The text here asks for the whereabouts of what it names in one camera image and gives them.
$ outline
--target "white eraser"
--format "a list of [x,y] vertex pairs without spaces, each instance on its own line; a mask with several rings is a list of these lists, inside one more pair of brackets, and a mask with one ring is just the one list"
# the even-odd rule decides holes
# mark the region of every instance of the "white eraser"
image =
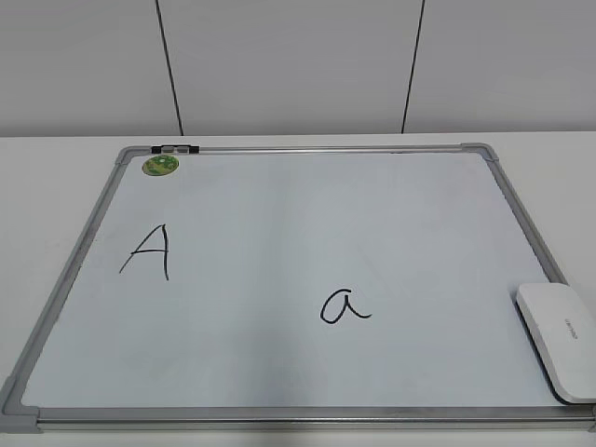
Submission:
[[569,286],[522,284],[516,301],[555,392],[596,402],[596,321]]

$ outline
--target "black marker writing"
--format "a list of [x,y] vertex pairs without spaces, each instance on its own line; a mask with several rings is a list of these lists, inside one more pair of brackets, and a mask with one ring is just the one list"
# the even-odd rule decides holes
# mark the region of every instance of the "black marker writing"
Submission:
[[[352,311],[352,313],[354,315],[356,315],[358,318],[370,318],[372,314],[371,315],[361,315],[356,311],[356,309],[354,307],[352,307],[352,304],[350,303],[350,299],[347,296],[351,292],[352,291],[350,289],[340,289],[339,291],[335,291],[334,293],[332,293],[332,295],[329,298],[327,298],[327,301],[325,301],[323,308],[320,309],[320,319],[322,319],[323,321],[325,321],[328,324],[335,324],[337,321],[340,320],[340,318],[342,317],[342,315],[344,314],[346,309],[350,309]],[[327,305],[335,296],[337,296],[341,293],[344,294],[344,305],[342,306],[342,311],[339,313],[339,315],[336,318],[326,319],[325,318],[325,309],[327,308]]]
[[[153,233],[155,231],[157,231],[159,228],[161,228],[161,234],[164,237],[164,250],[141,250],[142,245],[147,241],[147,239],[149,239],[149,237],[151,237],[153,235]],[[122,273],[122,270],[124,270],[124,267],[127,266],[127,264],[129,263],[129,261],[132,259],[132,257],[135,254],[139,254],[139,253],[154,253],[154,252],[159,252],[159,253],[164,253],[164,275],[166,275],[166,281],[169,281],[169,275],[168,275],[168,252],[169,252],[169,241],[168,241],[168,233],[166,232],[166,225],[158,225],[156,226],[153,230],[151,230],[151,233],[149,233],[147,235],[147,237],[145,239],[143,239],[141,241],[141,243],[139,244],[139,247],[136,248],[135,251],[132,251],[130,253],[129,258],[126,260],[126,262],[124,263],[124,265],[122,265],[122,267],[120,267],[120,271],[118,273]]]

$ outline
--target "white table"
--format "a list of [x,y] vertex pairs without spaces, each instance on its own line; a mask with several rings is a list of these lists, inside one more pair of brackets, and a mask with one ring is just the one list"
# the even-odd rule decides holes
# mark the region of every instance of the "white table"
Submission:
[[[487,142],[570,284],[596,316],[596,132],[0,139],[0,381],[10,374],[118,151],[134,144],[372,145]],[[585,432],[48,433],[0,445],[594,445]]]

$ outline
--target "whiteboard surface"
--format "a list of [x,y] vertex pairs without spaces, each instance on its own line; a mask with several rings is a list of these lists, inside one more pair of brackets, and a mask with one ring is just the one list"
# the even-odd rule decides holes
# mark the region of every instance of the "whiteboard surface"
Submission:
[[[558,405],[511,300],[547,279],[480,156],[180,156],[164,177],[142,173],[146,158],[127,168],[24,404]],[[119,275],[160,224],[169,281],[159,252]],[[372,316],[322,321],[340,288]]]

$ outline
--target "green magnet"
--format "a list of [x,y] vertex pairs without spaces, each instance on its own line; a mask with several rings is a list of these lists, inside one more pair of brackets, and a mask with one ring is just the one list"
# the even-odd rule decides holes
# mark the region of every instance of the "green magnet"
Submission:
[[142,171],[147,175],[168,175],[178,168],[175,156],[154,156],[142,164]]

